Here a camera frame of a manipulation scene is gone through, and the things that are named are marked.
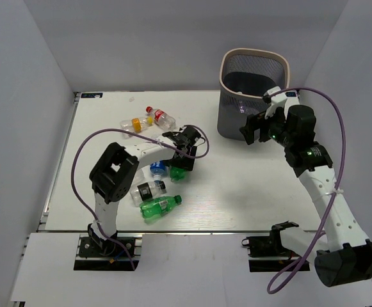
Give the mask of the green bottle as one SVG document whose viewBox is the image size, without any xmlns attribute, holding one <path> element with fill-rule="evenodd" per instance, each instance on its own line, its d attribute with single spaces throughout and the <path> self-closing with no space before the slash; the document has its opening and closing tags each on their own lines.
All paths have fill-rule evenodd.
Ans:
<svg viewBox="0 0 372 307">
<path fill-rule="evenodd" d="M 140 212 L 146 223 L 154 222 L 173 211 L 182 203 L 180 195 L 162 196 L 145 201 L 140 205 Z"/>
<path fill-rule="evenodd" d="M 169 170 L 169 177 L 171 182 L 181 182 L 185 180 L 188 176 L 189 171 L 171 166 Z"/>
</svg>

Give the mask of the clear ribbed water bottle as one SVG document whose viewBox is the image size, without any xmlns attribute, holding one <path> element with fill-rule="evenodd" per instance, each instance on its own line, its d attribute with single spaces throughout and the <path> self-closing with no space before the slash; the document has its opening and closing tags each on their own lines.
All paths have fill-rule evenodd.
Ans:
<svg viewBox="0 0 372 307">
<path fill-rule="evenodd" d="M 237 94 L 237 110 L 242 114 L 253 114 L 255 109 L 253 108 L 252 101 L 249 98 L 245 97 L 242 91 L 238 91 Z"/>
</svg>

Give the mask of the black label clear bottle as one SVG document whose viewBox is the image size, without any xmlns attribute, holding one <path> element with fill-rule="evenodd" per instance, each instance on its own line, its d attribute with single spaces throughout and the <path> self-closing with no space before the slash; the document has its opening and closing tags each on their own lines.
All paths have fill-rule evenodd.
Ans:
<svg viewBox="0 0 372 307">
<path fill-rule="evenodd" d="M 139 207 L 144 201 L 149 201 L 155 197 L 161 196 L 166 192 L 166 185 L 163 181 L 145 182 L 133 186 L 129 193 L 134 204 Z"/>
</svg>

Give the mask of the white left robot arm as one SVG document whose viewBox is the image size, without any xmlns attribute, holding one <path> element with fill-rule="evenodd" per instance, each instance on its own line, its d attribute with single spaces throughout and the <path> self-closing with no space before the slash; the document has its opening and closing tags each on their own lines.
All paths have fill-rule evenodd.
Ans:
<svg viewBox="0 0 372 307">
<path fill-rule="evenodd" d="M 126 133 L 142 139 L 143 142 L 128 147 L 116 142 L 110 143 L 89 174 L 95 197 L 94 207 L 87 205 L 82 197 L 77 198 L 93 216 L 93 222 L 88 225 L 88 236 L 94 243 L 94 248 L 102 255 L 110 255 L 117 249 L 132 256 L 133 253 L 127 249 L 126 244 L 117 237 L 116 218 L 119 202 L 129 193 L 136 172 L 158 161 L 167 162 L 169 166 L 184 171 L 192 171 L 195 159 L 201 159 L 209 152 L 209 148 L 206 148 L 202 155 L 197 155 L 197 142 L 201 139 L 208 141 L 208 138 L 203 130 L 194 125 L 185 125 L 178 131 L 164 132 L 154 139 L 122 129 L 102 129 L 83 141 L 74 158 L 73 168 L 87 142 L 105 132 Z"/>
</svg>

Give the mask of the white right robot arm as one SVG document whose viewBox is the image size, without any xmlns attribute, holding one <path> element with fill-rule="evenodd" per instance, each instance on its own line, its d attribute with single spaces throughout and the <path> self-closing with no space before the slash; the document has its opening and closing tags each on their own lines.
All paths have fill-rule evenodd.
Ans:
<svg viewBox="0 0 372 307">
<path fill-rule="evenodd" d="M 372 241 L 359 226 L 342 192 L 326 148 L 315 141 L 316 117 L 312 108 L 277 108 L 273 116 L 249 115 L 240 132 L 251 145 L 274 140 L 284 147 L 287 163 L 305 187 L 321 218 L 326 240 L 303 231 L 294 222 L 272 226 L 262 239 L 250 237 L 252 257 L 284 256 L 289 251 L 312 264 L 321 282 L 334 287 L 372 278 Z"/>
</svg>

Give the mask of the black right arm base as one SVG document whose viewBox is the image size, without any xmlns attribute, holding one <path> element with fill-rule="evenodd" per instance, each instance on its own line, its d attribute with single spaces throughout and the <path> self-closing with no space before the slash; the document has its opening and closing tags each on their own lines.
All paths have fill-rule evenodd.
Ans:
<svg viewBox="0 0 372 307">
<path fill-rule="evenodd" d="M 289 228 L 299 229 L 299 225 L 286 221 L 271 227 L 268 235 L 249 236 L 241 241 L 248 249 L 250 272 L 279 272 L 285 266 L 294 264 L 299 255 L 285 248 L 281 243 L 280 232 Z"/>
</svg>

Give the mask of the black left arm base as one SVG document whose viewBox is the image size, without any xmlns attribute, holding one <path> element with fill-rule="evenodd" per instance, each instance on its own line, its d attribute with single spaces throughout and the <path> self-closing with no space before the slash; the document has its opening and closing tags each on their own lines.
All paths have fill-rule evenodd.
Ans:
<svg viewBox="0 0 372 307">
<path fill-rule="evenodd" d="M 117 239 L 128 250 L 133 260 L 134 269 L 136 269 L 140 261 L 142 235 L 125 233 L 123 237 Z M 74 270 L 129 272 L 133 271 L 133 268 L 126 252 L 118 244 L 111 243 L 109 247 L 102 251 L 88 235 L 81 235 L 78 240 Z"/>
</svg>

